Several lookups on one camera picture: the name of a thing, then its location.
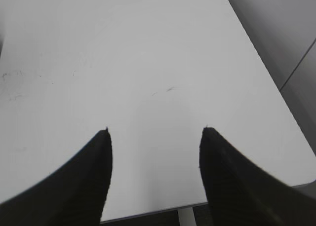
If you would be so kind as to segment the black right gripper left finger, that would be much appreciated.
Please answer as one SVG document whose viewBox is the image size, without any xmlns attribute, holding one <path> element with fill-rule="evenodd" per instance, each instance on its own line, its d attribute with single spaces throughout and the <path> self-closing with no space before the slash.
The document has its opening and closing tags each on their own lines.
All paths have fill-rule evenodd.
<svg viewBox="0 0 316 226">
<path fill-rule="evenodd" d="M 113 169 L 108 129 L 50 176 L 1 203 L 2 226 L 98 226 Z"/>
</svg>

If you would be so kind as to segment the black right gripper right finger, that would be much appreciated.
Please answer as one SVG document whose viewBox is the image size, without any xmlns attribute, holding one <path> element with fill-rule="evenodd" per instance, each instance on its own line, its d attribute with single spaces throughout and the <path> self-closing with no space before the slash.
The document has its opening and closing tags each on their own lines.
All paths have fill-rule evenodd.
<svg viewBox="0 0 316 226">
<path fill-rule="evenodd" d="M 314 226 L 316 201 L 251 162 L 205 127 L 199 168 L 214 225 Z"/>
</svg>

